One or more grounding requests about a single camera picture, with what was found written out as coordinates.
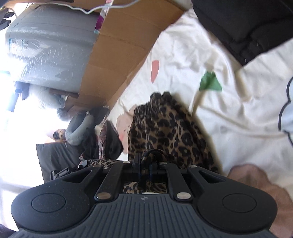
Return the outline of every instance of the dog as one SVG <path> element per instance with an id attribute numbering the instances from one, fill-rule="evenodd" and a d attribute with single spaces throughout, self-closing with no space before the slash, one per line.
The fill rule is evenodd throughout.
<path id="1" fill-rule="evenodd" d="M 53 138 L 56 142 L 65 143 L 65 129 L 58 129 L 53 133 Z"/>

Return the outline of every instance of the white cable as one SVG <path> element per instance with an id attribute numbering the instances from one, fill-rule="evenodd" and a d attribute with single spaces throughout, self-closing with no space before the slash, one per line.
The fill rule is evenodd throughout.
<path id="1" fill-rule="evenodd" d="M 94 12 L 95 10 L 97 9 L 101 9 L 101 8 L 126 8 L 126 7 L 130 7 L 136 3 L 138 3 L 140 0 L 134 0 L 133 2 L 131 3 L 128 3 L 128 4 L 124 4 L 124 5 L 108 5 L 108 4 L 105 4 L 105 5 L 102 5 L 102 6 L 97 6 L 97 7 L 94 7 L 93 9 L 89 10 L 89 11 L 85 11 L 84 9 L 80 8 L 80 7 L 72 7 L 68 4 L 63 4 L 63 3 L 57 3 L 57 2 L 48 2 L 48 3 L 41 3 L 41 5 L 44 5 L 44 4 L 56 4 L 56 5 L 59 5 L 59 6 L 66 6 L 66 7 L 69 7 L 71 8 L 72 10 L 79 10 L 79 11 L 82 11 L 84 14 L 91 14 L 92 12 Z"/>

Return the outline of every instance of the pink fabric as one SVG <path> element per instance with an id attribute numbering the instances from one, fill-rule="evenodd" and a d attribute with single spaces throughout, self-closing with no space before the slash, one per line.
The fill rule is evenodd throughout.
<path id="1" fill-rule="evenodd" d="M 228 178 L 270 194 L 278 206 L 278 213 L 270 231 L 279 238 L 292 238 L 293 201 L 285 189 L 272 184 L 263 170 L 251 164 L 233 167 L 228 174 Z"/>

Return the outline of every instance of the bed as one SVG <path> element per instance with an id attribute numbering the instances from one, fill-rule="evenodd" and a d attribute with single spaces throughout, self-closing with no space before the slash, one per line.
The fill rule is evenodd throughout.
<path id="1" fill-rule="evenodd" d="M 191 9 L 162 32 L 108 119 L 124 146 L 137 105 L 169 91 L 194 117 L 221 172 L 254 164 L 293 198 L 293 40 L 245 67 L 207 32 Z"/>

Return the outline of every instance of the leopard print pants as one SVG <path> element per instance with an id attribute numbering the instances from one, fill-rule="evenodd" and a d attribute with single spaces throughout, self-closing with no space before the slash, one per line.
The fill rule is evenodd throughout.
<path id="1" fill-rule="evenodd" d="M 158 156 L 146 153 L 149 150 L 161 151 Z M 133 161 L 135 153 L 140 153 L 142 165 L 148 166 L 153 161 L 171 162 L 180 169 L 197 165 L 213 172 L 218 172 L 205 139 L 188 111 L 168 92 L 163 95 L 154 93 L 150 101 L 138 106 L 134 111 L 133 122 L 128 134 L 128 160 Z M 105 168 L 115 160 L 95 161 Z M 156 192 L 165 193 L 162 183 L 147 182 L 146 190 L 138 183 L 124 185 L 124 193 Z"/>

